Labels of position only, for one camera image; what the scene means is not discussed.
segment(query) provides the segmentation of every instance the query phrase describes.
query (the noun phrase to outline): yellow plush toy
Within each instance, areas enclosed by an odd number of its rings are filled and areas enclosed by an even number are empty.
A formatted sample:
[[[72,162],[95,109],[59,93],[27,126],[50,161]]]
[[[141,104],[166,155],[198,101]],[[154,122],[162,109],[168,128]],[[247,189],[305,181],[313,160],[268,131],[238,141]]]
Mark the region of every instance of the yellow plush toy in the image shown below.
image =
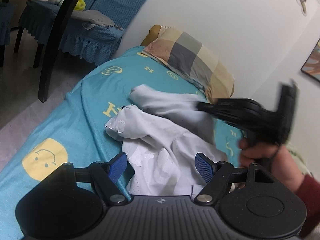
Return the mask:
[[[85,8],[84,0],[79,0],[74,8],[75,11],[83,11]]]
[[[48,0],[49,3],[61,6],[64,0]],[[79,0],[74,8],[75,11],[83,11],[85,8],[84,0]]]

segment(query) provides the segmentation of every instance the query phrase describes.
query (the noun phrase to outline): smiley face print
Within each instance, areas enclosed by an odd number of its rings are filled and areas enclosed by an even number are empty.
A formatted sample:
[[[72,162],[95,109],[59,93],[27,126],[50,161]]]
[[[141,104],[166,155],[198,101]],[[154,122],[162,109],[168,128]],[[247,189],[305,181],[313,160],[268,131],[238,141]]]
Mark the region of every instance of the smiley face print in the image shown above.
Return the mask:
[[[66,149],[54,139],[48,138],[23,158],[22,166],[31,178],[41,181],[66,162]]]

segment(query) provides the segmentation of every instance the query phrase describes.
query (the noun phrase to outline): gray floor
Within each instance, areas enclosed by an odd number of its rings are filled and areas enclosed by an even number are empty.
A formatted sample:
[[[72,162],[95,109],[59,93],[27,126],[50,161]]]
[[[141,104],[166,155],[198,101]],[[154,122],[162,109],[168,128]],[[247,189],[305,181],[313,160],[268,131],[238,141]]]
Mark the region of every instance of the gray floor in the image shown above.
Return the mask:
[[[60,104],[65,94],[95,68],[79,57],[59,53],[52,73],[49,98],[38,100],[41,67],[32,67],[37,42],[25,31],[19,53],[13,52],[17,31],[11,32],[4,67],[0,68],[0,171],[17,152],[32,130]]]

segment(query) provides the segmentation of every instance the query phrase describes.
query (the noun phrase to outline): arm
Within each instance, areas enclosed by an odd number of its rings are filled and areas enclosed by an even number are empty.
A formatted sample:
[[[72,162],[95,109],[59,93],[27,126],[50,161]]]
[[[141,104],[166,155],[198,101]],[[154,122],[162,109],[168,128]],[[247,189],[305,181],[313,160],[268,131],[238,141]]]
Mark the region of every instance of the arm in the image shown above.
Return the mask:
[[[278,146],[260,142],[248,148],[246,140],[239,142],[242,149],[240,163],[248,167],[254,159],[270,158],[278,150]],[[292,192],[294,192],[306,205],[307,219],[302,227],[300,236],[307,236],[318,223],[320,223],[320,184],[310,176],[304,176],[289,151],[281,146],[274,156],[271,165],[272,174]]]
[[[320,184],[306,175],[296,195],[307,207],[307,219],[300,232],[305,237],[320,223]]]

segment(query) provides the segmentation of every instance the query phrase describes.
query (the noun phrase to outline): metal screw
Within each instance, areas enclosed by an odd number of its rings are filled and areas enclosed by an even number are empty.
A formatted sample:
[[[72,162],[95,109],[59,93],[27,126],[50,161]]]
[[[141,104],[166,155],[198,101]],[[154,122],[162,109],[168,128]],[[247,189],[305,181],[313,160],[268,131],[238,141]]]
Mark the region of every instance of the metal screw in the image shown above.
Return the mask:
[[[121,202],[125,201],[125,197],[122,195],[119,195],[119,194],[115,194],[110,197],[110,200],[113,203],[121,203]]]
[[[203,194],[198,196],[197,200],[202,203],[209,203],[210,201],[212,201],[212,197],[210,195]]]

